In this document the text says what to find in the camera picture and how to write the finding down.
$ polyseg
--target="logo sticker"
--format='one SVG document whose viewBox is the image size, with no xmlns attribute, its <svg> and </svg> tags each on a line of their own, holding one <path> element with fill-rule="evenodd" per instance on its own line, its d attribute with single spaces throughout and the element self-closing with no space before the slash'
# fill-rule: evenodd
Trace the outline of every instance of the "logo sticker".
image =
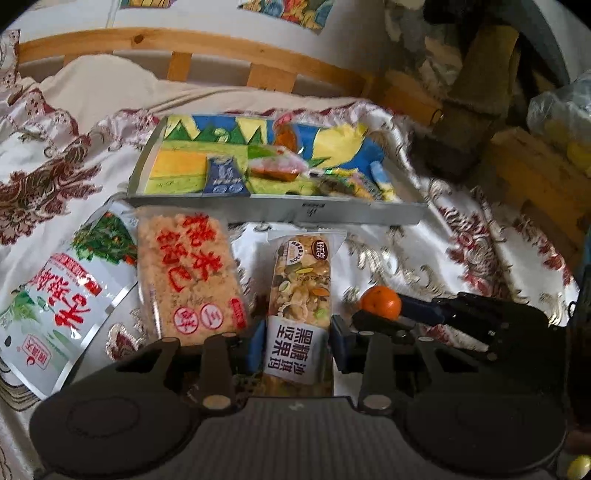
<svg viewBox="0 0 591 480">
<path fill-rule="evenodd" d="M 246 328 L 246 318 L 244 315 L 244 308 L 242 302 L 239 299 L 230 300 L 230 307 L 234 311 L 234 318 L 236 319 L 237 328 Z"/>
<path fill-rule="evenodd" d="M 210 330 L 217 330 L 223 323 L 222 311 L 213 303 L 204 305 L 201 309 L 201 323 Z"/>
<path fill-rule="evenodd" d="M 36 365 L 45 370 L 51 359 L 51 352 L 42 341 L 34 335 L 27 335 L 22 344 L 22 350 L 27 354 L 27 365 Z"/>
<path fill-rule="evenodd" d="M 329 256 L 329 249 L 326 247 L 324 240 L 316 240 L 312 244 L 312 255 L 316 260 L 326 260 Z"/>
<path fill-rule="evenodd" d="M 174 312 L 174 325 L 183 335 L 191 335 L 199 327 L 199 319 L 193 309 L 180 307 Z"/>
</svg>

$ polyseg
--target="nut bar package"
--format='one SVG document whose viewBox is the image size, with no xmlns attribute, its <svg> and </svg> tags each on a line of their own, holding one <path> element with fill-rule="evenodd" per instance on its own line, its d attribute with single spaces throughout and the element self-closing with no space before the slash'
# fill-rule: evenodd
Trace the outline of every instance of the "nut bar package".
<svg viewBox="0 0 591 480">
<path fill-rule="evenodd" d="M 199 345 L 248 317 L 226 227 L 190 209 L 140 207 L 138 274 L 148 337 Z"/>
<path fill-rule="evenodd" d="M 137 282 L 133 208 L 108 202 L 0 313 L 0 356 L 38 397 L 64 384 L 103 322 Z"/>
<path fill-rule="evenodd" d="M 267 318 L 267 350 L 259 394 L 332 394 L 325 374 L 330 326 L 330 247 L 322 234 L 281 239 Z"/>
</svg>

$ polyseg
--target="wooden furniture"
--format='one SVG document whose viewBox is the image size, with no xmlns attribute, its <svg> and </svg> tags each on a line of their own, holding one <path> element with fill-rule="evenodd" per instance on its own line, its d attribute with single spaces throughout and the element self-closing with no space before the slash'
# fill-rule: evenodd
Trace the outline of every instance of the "wooden furniture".
<svg viewBox="0 0 591 480">
<path fill-rule="evenodd" d="M 393 112 L 404 113 L 426 127 L 441 114 L 441 102 L 403 72 L 390 71 L 385 78 L 375 79 L 367 93 L 365 97 L 371 101 Z"/>
<path fill-rule="evenodd" d="M 591 179 L 521 128 L 498 132 L 483 161 L 494 166 L 500 199 L 529 216 L 576 268 L 591 226 Z"/>
<path fill-rule="evenodd" d="M 168 28 L 105 28 L 40 38 L 20 44 L 21 63 L 64 57 L 64 65 L 82 56 L 117 50 L 171 52 L 167 80 L 185 82 L 191 55 L 212 55 L 251 63 L 247 85 L 291 92 L 298 75 L 340 88 L 344 95 L 360 96 L 369 76 L 342 69 L 300 53 L 263 43 L 197 31 Z"/>
</svg>

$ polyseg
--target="floral bedspread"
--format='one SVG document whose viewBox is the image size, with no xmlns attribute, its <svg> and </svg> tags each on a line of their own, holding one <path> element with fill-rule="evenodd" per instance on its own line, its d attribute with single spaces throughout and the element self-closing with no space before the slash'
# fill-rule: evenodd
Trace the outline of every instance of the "floral bedspread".
<svg viewBox="0 0 591 480">
<path fill-rule="evenodd" d="M 43 266 L 59 243 L 109 197 L 124 192 L 142 146 L 158 119 L 146 111 L 119 111 L 81 134 L 75 119 L 53 109 L 38 89 L 0 89 L 0 308 L 11 291 Z M 257 112 L 277 118 L 285 111 Z M 323 112 L 292 111 L 298 122 L 330 127 L 369 127 L 386 157 L 428 202 L 417 226 L 339 225 L 348 232 L 333 269 L 333 311 L 371 284 L 385 284 L 422 299 L 470 291 L 528 303 L 555 325 L 567 322 L 578 287 L 563 257 L 527 218 L 490 205 L 471 192 L 419 172 L 407 154 L 412 126 L 369 102 Z M 272 256 L 269 229 L 318 229 L 326 225 L 233 225 L 234 252 L 247 296 L 268 291 Z M 77 376 L 87 375 L 142 343 L 137 289 L 115 309 L 95 337 Z M 426 332 L 453 345 L 484 345 L 448 327 Z M 0 478 L 31 478 L 39 466 L 27 435 L 37 399 L 0 362 Z"/>
</svg>

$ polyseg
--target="metal screw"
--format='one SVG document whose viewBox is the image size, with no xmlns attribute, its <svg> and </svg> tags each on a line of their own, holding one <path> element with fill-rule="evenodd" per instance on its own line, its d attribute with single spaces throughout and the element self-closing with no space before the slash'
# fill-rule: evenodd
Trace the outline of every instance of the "metal screw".
<svg viewBox="0 0 591 480">
<path fill-rule="evenodd" d="M 224 410 L 232 404 L 225 395 L 208 395 L 202 401 L 202 405 L 208 410 Z"/>
<path fill-rule="evenodd" d="M 392 404 L 386 395 L 368 395 L 363 399 L 363 404 L 371 410 L 385 410 Z"/>
</svg>

